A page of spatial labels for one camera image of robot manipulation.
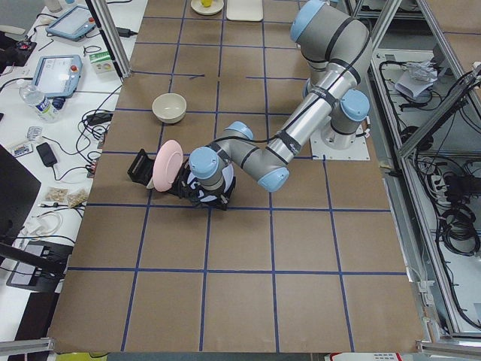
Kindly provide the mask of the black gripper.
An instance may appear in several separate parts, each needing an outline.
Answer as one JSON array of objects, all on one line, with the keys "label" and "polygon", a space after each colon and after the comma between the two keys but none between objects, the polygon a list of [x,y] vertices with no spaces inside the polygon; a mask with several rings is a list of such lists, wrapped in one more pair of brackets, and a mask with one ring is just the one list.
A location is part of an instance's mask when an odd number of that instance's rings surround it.
[{"label": "black gripper", "polygon": [[231,181],[223,182],[216,190],[207,190],[200,181],[194,177],[191,180],[182,180],[178,186],[179,197],[188,199],[193,205],[227,205],[235,188],[235,177]]}]

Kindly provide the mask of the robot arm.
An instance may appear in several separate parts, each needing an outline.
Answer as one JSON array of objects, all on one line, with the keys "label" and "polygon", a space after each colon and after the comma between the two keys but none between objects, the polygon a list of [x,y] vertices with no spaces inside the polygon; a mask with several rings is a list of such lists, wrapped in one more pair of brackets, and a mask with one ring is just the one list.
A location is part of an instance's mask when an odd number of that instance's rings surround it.
[{"label": "robot arm", "polygon": [[232,163],[270,193],[287,181],[287,165],[342,97],[357,87],[373,52],[367,27],[325,1],[308,1],[292,23],[290,38],[311,67],[302,103],[270,139],[258,147],[251,129],[234,122],[208,145],[190,153],[177,176],[180,197],[199,205],[213,196],[220,208],[230,198],[223,169]]}]

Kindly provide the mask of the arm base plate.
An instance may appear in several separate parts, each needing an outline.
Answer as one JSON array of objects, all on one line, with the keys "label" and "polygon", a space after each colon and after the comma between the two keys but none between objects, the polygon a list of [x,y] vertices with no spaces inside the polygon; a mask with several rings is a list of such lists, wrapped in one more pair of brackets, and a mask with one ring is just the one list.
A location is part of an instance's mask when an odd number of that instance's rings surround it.
[{"label": "arm base plate", "polygon": [[356,125],[355,133],[341,135],[331,128],[331,118],[326,117],[310,136],[312,157],[317,160],[369,161],[362,122]]}]

